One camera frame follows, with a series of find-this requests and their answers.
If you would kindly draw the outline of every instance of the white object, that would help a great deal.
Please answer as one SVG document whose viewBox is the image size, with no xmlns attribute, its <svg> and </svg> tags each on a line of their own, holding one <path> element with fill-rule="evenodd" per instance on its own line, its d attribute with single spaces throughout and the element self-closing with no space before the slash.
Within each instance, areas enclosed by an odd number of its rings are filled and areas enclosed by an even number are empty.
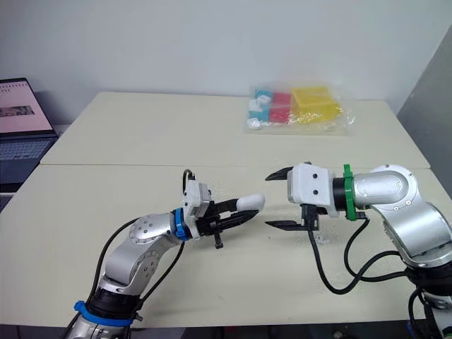
<svg viewBox="0 0 452 339">
<path fill-rule="evenodd" d="M 185 169 L 39 166 L 0 214 L 0 323 L 66 326 L 74 315 L 74 302 L 88 296 L 99 252 L 108 237 L 132 218 L 178 207 Z M 298 206 L 287 204 L 284 184 L 263 181 L 274 168 L 191 170 L 208 183 L 215 200 L 246 195 L 259 187 L 266 196 L 266 208 L 247 224 L 224 231 L 224 249 L 215 249 L 212 237 L 187 242 L 178 264 L 140 311 L 143 322 L 134 326 L 406 320 L 406 304 L 413 291 L 408 279 L 360 283 L 353 293 L 332 295 L 321 284 L 306 235 L 263 223 L 282 216 L 298 220 L 300 216 Z M 353 170 L 363 173 L 369 169 L 354 166 Z M 423 196 L 452 220 L 452 202 L 435 176 L 427 169 L 413 174 Z M 350 252 L 353 268 L 375 253 L 393 249 L 381 218 L 372 210 L 368 215 L 371 223 Z M 321 249 L 322 261 L 335 286 L 351 281 L 342 254 L 358 225 L 344 217 L 320 219 L 322 234 L 331 239 Z M 127 231 L 112 248 L 125 236 Z M 173 249 L 162 257 L 158 276 L 176 252 Z M 403 270 L 405 265 L 399 258 L 388 258 L 372 269 L 372 275 L 380 275 Z M 416 305 L 419 317 L 422 305 Z"/>
<path fill-rule="evenodd" d="M 261 122 L 257 118 L 248 119 L 247 124 L 248 124 L 248 128 L 251 131 L 256 131 L 258 129 L 261 129 Z"/>
<path fill-rule="evenodd" d="M 250 99 L 248 102 L 248 110 L 252 112 L 262 112 L 262 109 L 256 99 Z"/>
<path fill-rule="evenodd" d="M 334 173 L 319 166 L 299 164 L 287 176 L 287 198 L 291 203 L 324 207 L 332 218 L 339 216 L 334 206 Z"/>
<path fill-rule="evenodd" d="M 241 210 L 262 210 L 266 199 L 262 194 L 252 194 L 242 196 L 237 200 L 237 211 Z"/>
<path fill-rule="evenodd" d="M 268 106 L 271 102 L 271 97 L 267 96 L 267 95 L 259 95 L 258 98 L 256 99 L 259 107 L 262 106 Z"/>
<path fill-rule="evenodd" d="M 100 93 L 42 163 L 269 167 L 309 160 L 323 167 L 344 161 L 368 169 L 429 167 L 385 102 L 352 102 L 349 136 L 315 137 L 251 135 L 242 128 L 247 105 L 245 97 Z M 190 151 L 181 152 L 187 141 Z"/>
</svg>

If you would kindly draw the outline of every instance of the black cable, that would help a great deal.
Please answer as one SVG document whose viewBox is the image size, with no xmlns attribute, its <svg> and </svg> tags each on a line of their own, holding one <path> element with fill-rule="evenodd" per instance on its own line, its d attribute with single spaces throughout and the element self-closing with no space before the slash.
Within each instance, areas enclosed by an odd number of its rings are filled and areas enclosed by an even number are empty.
<svg viewBox="0 0 452 339">
<path fill-rule="evenodd" d="M 108 247 L 110 246 L 110 244 L 113 242 L 114 238 L 116 238 L 119 233 L 121 233 L 123 230 L 125 230 L 128 226 L 132 225 L 135 221 L 137 221 L 137 219 L 138 218 L 130 220 L 129 222 L 122 225 L 118 230 L 116 230 L 115 233 L 112 234 L 112 236 L 105 243 L 104 247 L 102 248 L 102 251 L 100 252 L 99 259 L 97 260 L 97 266 L 96 266 L 96 271 L 94 274 L 93 286 L 91 287 L 91 292 L 88 295 L 88 298 L 86 299 L 86 304 L 88 304 L 90 302 L 91 298 L 93 297 L 93 295 L 96 292 L 97 284 L 99 283 L 100 270 L 102 269 L 102 263 L 104 261 L 104 257 L 105 257 L 105 254 L 107 253 Z M 69 331 L 72 329 L 72 326 L 77 321 L 77 318 L 79 315 L 80 315 L 80 312 L 77 312 L 77 314 L 72 318 L 71 322 L 68 324 L 68 326 L 66 327 L 66 329 L 63 332 L 63 335 L 61 336 L 62 338 L 65 338 L 69 334 Z"/>
<path fill-rule="evenodd" d="M 317 270 L 319 271 L 320 279 L 322 280 L 322 282 L 324 283 L 326 288 L 328 288 L 332 293 L 334 293 L 336 295 L 344 295 L 344 294 L 350 292 L 357 285 L 357 283 L 361 280 L 362 276 L 369 269 L 369 267 L 372 266 L 372 264 L 375 261 L 377 261 L 383 257 L 381 254 L 377 254 L 373 258 L 369 259 L 365 263 L 365 265 L 362 266 L 362 268 L 356 274 L 356 277 L 353 278 L 352 282 L 347 287 L 345 287 L 343 289 L 337 289 L 337 288 L 334 288 L 332 286 L 332 284 L 330 284 L 330 282 L 328 281 L 328 278 L 325 275 L 325 272 L 323 271 L 319 249 L 317 248 L 317 243 L 316 243 L 316 240 L 314 239 L 314 233 L 312 231 L 308 231 L 308 235 L 309 235 L 309 241 L 311 242 L 311 245 L 312 245 L 312 250 L 314 251 L 314 257 L 316 259 L 316 265 L 317 265 Z"/>
<path fill-rule="evenodd" d="M 355 233 L 353 233 L 353 235 L 350 237 L 350 239 L 348 239 L 347 245 L 345 246 L 345 250 L 344 250 L 345 268 L 347 269 L 348 273 L 350 273 L 354 277 L 356 277 L 357 274 L 350 267 L 350 264 L 348 261 L 348 254 L 349 254 L 350 247 L 352 246 L 352 243 L 354 242 L 354 240 L 358 237 L 358 235 L 362 231 L 364 231 L 364 229 L 367 227 L 367 225 L 369 223 L 370 223 L 370 219 L 366 218 L 366 220 L 362 223 L 362 225 L 355 231 Z M 400 254 L 397 251 L 384 251 L 384 252 L 381 252 L 379 255 L 380 255 L 379 258 L 383 258 L 385 256 L 399 256 L 400 257 Z M 377 277 L 361 277 L 361 280 L 366 281 L 368 283 L 377 283 L 377 282 L 386 281 L 386 280 L 390 280 L 390 279 L 394 279 L 394 278 L 405 277 L 406 275 L 407 274 L 405 272 L 401 271 L 401 272 L 394 272 L 394 273 L 389 273 L 389 274 L 385 274 L 385 275 L 380 275 Z"/>
<path fill-rule="evenodd" d="M 20 328 L 19 328 L 19 326 L 16 326 L 16 335 L 17 335 L 17 339 L 22 339 L 22 336 L 20 335 Z"/>
<path fill-rule="evenodd" d="M 409 315 L 409 317 L 410 317 L 410 325 L 411 325 L 411 328 L 414 330 L 415 335 L 416 335 L 418 338 L 425 338 L 425 337 L 424 337 L 424 334 L 422 333 L 422 331 L 420 330 L 420 328 L 417 327 L 416 319 L 415 319 L 415 313 L 414 313 L 414 311 L 413 311 L 413 305 L 414 305 L 414 303 L 415 303 L 415 300 L 416 300 L 417 297 L 420 296 L 420 294 L 421 294 L 421 288 L 418 287 L 418 288 L 410 295 L 410 298 L 409 298 L 409 300 L 408 300 L 408 315 Z"/>
<path fill-rule="evenodd" d="M 97 284 L 99 283 L 99 277 L 100 277 L 100 270 L 102 269 L 102 263 L 104 261 L 105 254 L 107 253 L 108 247 L 113 242 L 114 238 L 117 237 L 119 233 L 121 233 L 123 230 L 125 230 L 128 226 L 132 225 L 135 221 L 137 221 L 138 218 L 135 218 L 133 220 L 130 220 L 129 222 L 122 225 L 120 228 L 116 230 L 115 233 L 112 234 L 112 236 L 107 240 L 107 242 L 104 245 L 104 248 L 100 252 L 99 260 L 97 261 L 97 267 L 96 272 L 94 274 L 94 280 L 93 280 L 93 286 L 91 287 L 91 292 L 86 299 L 86 304 L 88 304 L 93 297 L 93 295 L 96 293 Z"/>
<path fill-rule="evenodd" d="M 94 330 L 91 333 L 90 339 L 93 339 L 93 335 L 94 335 L 95 331 L 97 330 L 97 327 L 99 327 L 99 324 L 97 324 L 96 327 L 94 327 Z"/>
<path fill-rule="evenodd" d="M 72 320 L 69 322 L 68 326 L 64 329 L 63 334 L 61 335 L 61 339 L 66 339 L 66 337 L 68 336 L 69 332 L 72 329 L 72 326 L 76 323 L 78 316 L 80 316 L 80 312 L 77 312 L 77 314 L 75 316 L 73 316 Z"/>
<path fill-rule="evenodd" d="M 182 175 L 182 193 L 184 193 L 185 192 L 185 183 L 186 183 L 186 180 L 194 180 L 195 179 L 195 176 L 193 175 L 193 172 L 191 171 L 191 170 L 189 170 L 189 169 L 186 169 L 186 170 L 184 170 L 184 173 L 183 173 L 183 175 Z"/>
<path fill-rule="evenodd" d="M 122 338 L 123 339 L 130 339 L 131 338 L 130 326 L 126 327 L 126 330 L 124 331 L 124 335 L 123 335 Z"/>
<path fill-rule="evenodd" d="M 133 309 L 133 314 L 135 314 L 141 307 L 143 306 L 144 302 L 149 298 L 149 296 L 155 291 L 155 289 L 162 283 L 162 281 L 167 277 L 167 275 L 171 272 L 173 267 L 176 265 L 177 261 L 182 255 L 182 252 L 184 250 L 185 242 L 182 242 L 181 246 L 179 247 L 179 251 L 177 252 L 176 257 L 172 261 L 171 265 L 167 268 L 167 270 L 162 274 L 162 276 L 157 280 L 157 282 L 146 292 L 143 298 L 140 299 L 140 301 L 135 306 L 135 309 Z"/>
</svg>

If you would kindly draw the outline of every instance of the gray wall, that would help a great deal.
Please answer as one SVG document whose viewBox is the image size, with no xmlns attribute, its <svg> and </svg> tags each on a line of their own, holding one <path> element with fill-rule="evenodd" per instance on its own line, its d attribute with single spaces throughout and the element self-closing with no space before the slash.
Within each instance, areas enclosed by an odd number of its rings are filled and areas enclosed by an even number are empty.
<svg viewBox="0 0 452 339">
<path fill-rule="evenodd" d="M 398 118 L 452 197 L 452 26 Z"/>
<path fill-rule="evenodd" d="M 60 124 L 102 90 L 303 78 L 398 112 L 451 18 L 450 0 L 0 0 L 0 78 L 27 76 Z"/>
</svg>

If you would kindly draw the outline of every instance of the white ball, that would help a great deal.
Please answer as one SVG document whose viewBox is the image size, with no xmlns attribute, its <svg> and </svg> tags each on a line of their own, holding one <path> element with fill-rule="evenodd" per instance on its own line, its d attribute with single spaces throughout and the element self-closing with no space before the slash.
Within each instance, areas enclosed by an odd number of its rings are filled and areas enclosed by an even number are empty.
<svg viewBox="0 0 452 339">
<path fill-rule="evenodd" d="M 258 129 L 261 129 L 261 122 L 257 118 L 248 119 L 247 124 L 250 131 L 257 131 Z"/>
</svg>

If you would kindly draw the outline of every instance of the yellow block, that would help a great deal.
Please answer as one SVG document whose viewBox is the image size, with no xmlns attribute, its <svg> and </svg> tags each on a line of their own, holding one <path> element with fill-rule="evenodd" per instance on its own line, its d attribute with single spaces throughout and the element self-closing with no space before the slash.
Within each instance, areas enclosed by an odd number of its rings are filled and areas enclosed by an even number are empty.
<svg viewBox="0 0 452 339">
<path fill-rule="evenodd" d="M 292 89 L 292 113 L 299 124 L 334 120 L 342 107 L 325 86 Z"/>
</svg>

